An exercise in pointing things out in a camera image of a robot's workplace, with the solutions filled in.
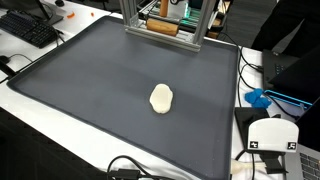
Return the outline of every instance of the blue object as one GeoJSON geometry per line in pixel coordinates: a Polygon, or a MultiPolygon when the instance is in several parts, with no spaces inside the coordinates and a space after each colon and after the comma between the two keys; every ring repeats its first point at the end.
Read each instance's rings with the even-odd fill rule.
{"type": "Polygon", "coordinates": [[[245,100],[251,104],[254,108],[268,108],[271,105],[271,101],[269,101],[265,97],[261,97],[263,93],[262,89],[254,89],[252,92],[246,93],[244,98],[245,100]]]}

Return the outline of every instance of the black keyboard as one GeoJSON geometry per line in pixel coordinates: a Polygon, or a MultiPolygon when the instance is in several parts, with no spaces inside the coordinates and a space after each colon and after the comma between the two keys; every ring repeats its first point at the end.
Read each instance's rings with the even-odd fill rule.
{"type": "Polygon", "coordinates": [[[0,29],[39,48],[57,39],[57,32],[53,27],[16,11],[1,16],[0,29]]]}
{"type": "Polygon", "coordinates": [[[300,153],[303,177],[306,180],[320,180],[319,160],[306,154],[300,153]]]}
{"type": "Polygon", "coordinates": [[[282,71],[284,71],[286,69],[285,66],[283,65],[279,65],[279,64],[275,64],[275,70],[276,70],[276,75],[280,74],[282,71]]]}

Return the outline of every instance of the gray mat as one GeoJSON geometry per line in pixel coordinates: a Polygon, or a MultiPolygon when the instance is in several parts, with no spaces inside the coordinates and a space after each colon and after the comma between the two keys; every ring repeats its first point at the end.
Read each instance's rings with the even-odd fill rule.
{"type": "Polygon", "coordinates": [[[127,34],[121,21],[103,17],[8,86],[201,179],[226,180],[236,65],[236,47],[206,41],[194,53],[127,34]],[[159,83],[174,93],[165,115],[149,104],[159,83]]]}

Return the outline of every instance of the metal frame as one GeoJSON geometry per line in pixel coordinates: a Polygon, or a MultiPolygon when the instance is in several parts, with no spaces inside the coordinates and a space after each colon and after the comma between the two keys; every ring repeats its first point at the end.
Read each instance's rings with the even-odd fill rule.
{"type": "Polygon", "coordinates": [[[172,37],[146,29],[145,22],[139,20],[136,0],[119,0],[119,2],[127,32],[195,52],[200,51],[204,36],[208,30],[212,10],[216,4],[216,0],[203,0],[195,33],[179,32],[180,35],[172,37]]]}

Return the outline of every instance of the desk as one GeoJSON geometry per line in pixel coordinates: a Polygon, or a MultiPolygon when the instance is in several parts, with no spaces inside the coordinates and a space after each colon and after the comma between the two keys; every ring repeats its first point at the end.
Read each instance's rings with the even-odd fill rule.
{"type": "MultiPolygon", "coordinates": [[[[54,4],[54,0],[46,0],[46,2],[54,4]]],[[[65,6],[57,11],[58,14],[63,15],[65,19],[54,25],[55,28],[64,32],[66,40],[72,38],[85,27],[104,15],[110,15],[109,12],[86,7],[83,5],[73,4],[65,1],[65,6]],[[66,15],[74,12],[75,17],[67,19],[66,15]]],[[[121,18],[119,14],[112,14],[111,16],[121,18]]],[[[0,30],[0,42],[10,42],[1,44],[0,52],[3,55],[10,56],[12,54],[20,53],[30,57],[32,60],[45,55],[50,50],[56,47],[55,43],[50,44],[44,49],[35,48],[18,38],[15,38],[0,30]]],[[[251,49],[244,48],[244,56],[246,59],[254,64],[261,64],[261,53],[251,49]]],[[[22,57],[14,57],[9,63],[9,66],[14,70],[19,70],[29,62],[22,57]]],[[[6,76],[0,72],[0,79],[6,76]]],[[[244,71],[244,78],[249,84],[254,87],[262,86],[262,76],[258,72],[246,68],[244,71]]],[[[243,95],[250,91],[244,84],[240,85],[240,94],[243,95]]],[[[81,121],[78,121],[70,116],[67,116],[57,110],[51,109],[41,103],[33,101],[25,96],[22,96],[10,90],[5,83],[0,84],[0,106],[6,111],[10,112],[17,118],[37,129],[44,135],[48,136],[55,142],[59,143],[66,149],[70,150],[77,156],[83,158],[92,165],[106,169],[109,162],[118,155],[128,155],[147,166],[150,173],[155,175],[169,176],[175,179],[198,179],[195,176],[184,172],[183,170],[174,167],[173,165],[155,157],[147,152],[144,152],[128,143],[118,140],[117,138],[102,132],[92,126],[89,126],[81,121]]],[[[249,106],[242,99],[243,106],[249,106]]],[[[298,113],[299,109],[289,105],[282,104],[289,112],[298,113]]],[[[270,115],[281,113],[280,110],[272,105],[268,109],[270,115]]],[[[232,138],[232,157],[235,157],[243,149],[239,136],[239,131],[236,122],[233,123],[233,138],[232,138]]],[[[245,154],[242,161],[251,161],[251,156],[245,154]]],[[[119,160],[114,164],[114,167],[133,168],[134,166],[126,160],[119,160]]],[[[243,171],[240,174],[234,175],[233,179],[249,179],[252,171],[243,171]]],[[[281,175],[265,175],[263,172],[256,172],[256,179],[274,180],[282,179],[281,175]]]]}

